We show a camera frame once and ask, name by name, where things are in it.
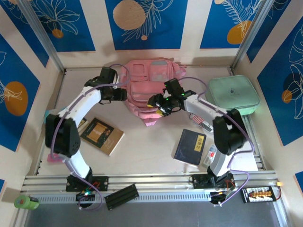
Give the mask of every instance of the gray floor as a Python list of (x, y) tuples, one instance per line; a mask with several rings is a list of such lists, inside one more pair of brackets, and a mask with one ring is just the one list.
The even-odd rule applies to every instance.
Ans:
[(76, 204), (41, 204), (26, 227), (278, 227), (273, 203), (244, 204), (238, 194), (223, 207), (209, 202), (128, 203), (112, 211), (78, 210)]

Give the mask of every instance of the pink backpack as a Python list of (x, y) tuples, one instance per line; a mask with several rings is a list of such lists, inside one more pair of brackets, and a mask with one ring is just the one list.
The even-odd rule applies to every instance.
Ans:
[[(127, 89), (128, 109), (141, 118), (146, 126), (154, 125), (161, 116), (157, 108), (147, 107), (147, 101), (155, 94), (163, 93), (164, 82), (181, 78), (186, 71), (168, 60), (133, 60), (126, 64), (130, 71), (130, 82), (122, 88)], [(121, 81), (127, 80), (126, 70), (122, 68)]]

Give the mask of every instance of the small box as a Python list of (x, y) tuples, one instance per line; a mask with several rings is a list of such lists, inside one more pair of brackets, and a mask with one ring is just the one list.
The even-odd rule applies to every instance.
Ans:
[(208, 86), (207, 101), (226, 110), (237, 109), (248, 115), (260, 105), (255, 88), (243, 75), (212, 79)]

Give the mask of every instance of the white wall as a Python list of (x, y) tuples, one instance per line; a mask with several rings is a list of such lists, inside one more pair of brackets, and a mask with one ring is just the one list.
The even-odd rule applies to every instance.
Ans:
[(253, 124), (266, 161), (284, 184), (282, 198), (288, 206), (295, 226), (298, 227), (303, 226), (303, 193), (297, 185), (294, 174), (303, 171), (303, 137), (283, 147), (257, 76), (302, 16), (302, 0), (292, 0), (252, 64), (245, 57), (236, 69), (237, 74), (244, 74), (250, 78), (260, 96), (261, 106), (252, 115)]
[(133, 59), (174, 58), (183, 64), (230, 65), (238, 49), (200, 50), (213, 0), (188, 0), (180, 50), (115, 51), (104, 0), (80, 0), (95, 52), (60, 52), (66, 68), (125, 64)]
[(0, 145), (0, 179), (6, 182), (0, 197), (0, 226), (6, 227), (10, 225), (16, 212), (13, 201), (18, 196), (35, 152), (39, 150), (38, 143), (44, 112), (53, 93), (59, 71), (51, 60), (49, 60), (46, 68), (44, 68), (1, 7), (0, 34), (40, 81), (40, 87), (28, 116), (17, 151), (13, 152)]

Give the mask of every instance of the circuit board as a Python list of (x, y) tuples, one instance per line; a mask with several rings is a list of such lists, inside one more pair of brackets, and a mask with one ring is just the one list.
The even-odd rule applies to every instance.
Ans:
[(274, 202), (276, 197), (271, 186), (243, 188), (241, 190), (244, 203), (247, 202)]

